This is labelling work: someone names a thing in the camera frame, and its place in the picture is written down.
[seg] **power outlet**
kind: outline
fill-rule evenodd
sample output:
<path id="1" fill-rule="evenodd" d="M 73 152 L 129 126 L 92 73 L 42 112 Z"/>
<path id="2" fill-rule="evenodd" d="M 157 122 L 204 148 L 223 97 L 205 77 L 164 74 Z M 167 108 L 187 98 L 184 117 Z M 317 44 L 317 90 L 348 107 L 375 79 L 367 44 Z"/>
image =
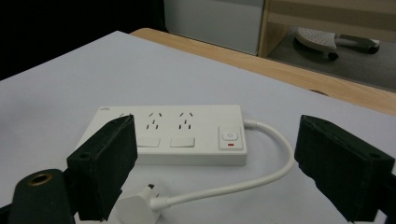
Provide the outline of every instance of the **power outlet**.
<path id="1" fill-rule="evenodd" d="M 153 165 L 245 165 L 239 105 L 100 107 L 78 146 L 108 121 L 134 115 L 138 159 Z"/>

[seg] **power cord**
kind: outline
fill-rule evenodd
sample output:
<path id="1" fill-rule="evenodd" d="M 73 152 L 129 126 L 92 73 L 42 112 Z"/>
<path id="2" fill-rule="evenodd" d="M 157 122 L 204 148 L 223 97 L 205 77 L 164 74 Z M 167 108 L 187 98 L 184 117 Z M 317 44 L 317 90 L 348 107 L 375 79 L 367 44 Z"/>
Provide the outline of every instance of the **power cord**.
<path id="1" fill-rule="evenodd" d="M 233 184 L 230 186 L 225 186 L 225 187 L 220 187 L 220 188 L 215 188 L 215 189 L 207 189 L 207 190 L 202 190 L 202 191 L 196 191 L 193 193 L 188 193 L 188 194 L 183 194 L 179 196 L 174 196 L 174 197 L 158 197 L 158 198 L 152 198 L 149 202 L 149 206 L 151 207 L 152 210 L 154 211 L 161 211 L 164 208 L 168 208 L 172 205 L 179 204 L 179 203 L 187 203 L 195 200 L 200 200 L 204 198 L 210 198 L 210 197 L 216 197 L 224 194 L 230 194 L 230 193 L 236 193 L 239 191 L 247 190 L 247 189 L 254 189 L 269 183 L 272 183 L 279 178 L 283 177 L 286 175 L 292 168 L 294 164 L 294 158 L 293 158 L 293 148 L 289 141 L 286 139 L 285 136 L 283 136 L 279 131 L 274 129 L 273 127 L 265 124 L 258 122 L 256 120 L 244 120 L 244 126 L 246 129 L 253 129 L 257 130 L 261 133 L 267 134 L 268 136 L 272 137 L 275 139 L 284 149 L 288 151 L 289 154 L 289 160 L 283 166 L 280 170 L 270 174 L 266 175 L 264 177 L 254 179 L 254 180 L 249 180 L 246 182 L 238 183 L 238 184 Z"/>

